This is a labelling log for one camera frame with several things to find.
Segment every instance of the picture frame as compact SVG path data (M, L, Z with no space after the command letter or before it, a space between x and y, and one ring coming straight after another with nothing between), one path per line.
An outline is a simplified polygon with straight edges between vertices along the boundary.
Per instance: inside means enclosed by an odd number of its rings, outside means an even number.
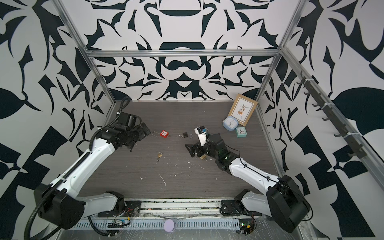
M257 102L255 100L243 96L239 93L233 102L228 116L236 118L237 121L239 121L239 124L245 126L251 118L251 115L256 106Z

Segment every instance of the potted plant drawing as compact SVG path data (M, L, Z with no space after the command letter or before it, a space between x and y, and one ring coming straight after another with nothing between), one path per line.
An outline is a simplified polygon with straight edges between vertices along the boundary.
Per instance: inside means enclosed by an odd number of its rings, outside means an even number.
M247 109L248 107L246 107L244 104L240 106L240 109L238 110L237 112L237 115L240 115L242 116L243 112L245 111L245 109Z

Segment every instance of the alarm clock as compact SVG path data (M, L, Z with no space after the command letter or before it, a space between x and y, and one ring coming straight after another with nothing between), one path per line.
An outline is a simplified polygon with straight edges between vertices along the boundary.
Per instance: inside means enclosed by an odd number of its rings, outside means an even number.
M237 135L237 137L246 137L247 131L245 130L245 127L237 127L236 128L236 135Z
M228 131L233 131L235 128L239 125L239 121L237 121L236 118L229 116L223 121L223 126L228 130Z

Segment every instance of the blue alarm clock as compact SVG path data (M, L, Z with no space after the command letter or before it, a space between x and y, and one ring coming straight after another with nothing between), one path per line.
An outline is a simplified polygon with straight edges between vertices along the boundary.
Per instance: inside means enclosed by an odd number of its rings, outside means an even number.
M237 125L239 125L239 121L237 121L236 118L229 116L223 121L223 126L228 130L228 131L233 131L236 129Z

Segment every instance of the framed plant illustration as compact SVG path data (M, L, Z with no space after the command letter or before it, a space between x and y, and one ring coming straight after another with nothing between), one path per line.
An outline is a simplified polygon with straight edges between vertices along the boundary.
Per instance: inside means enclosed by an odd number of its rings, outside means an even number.
M228 116L236 118L241 125L245 126L255 110L256 105L257 102L255 100L238 94Z

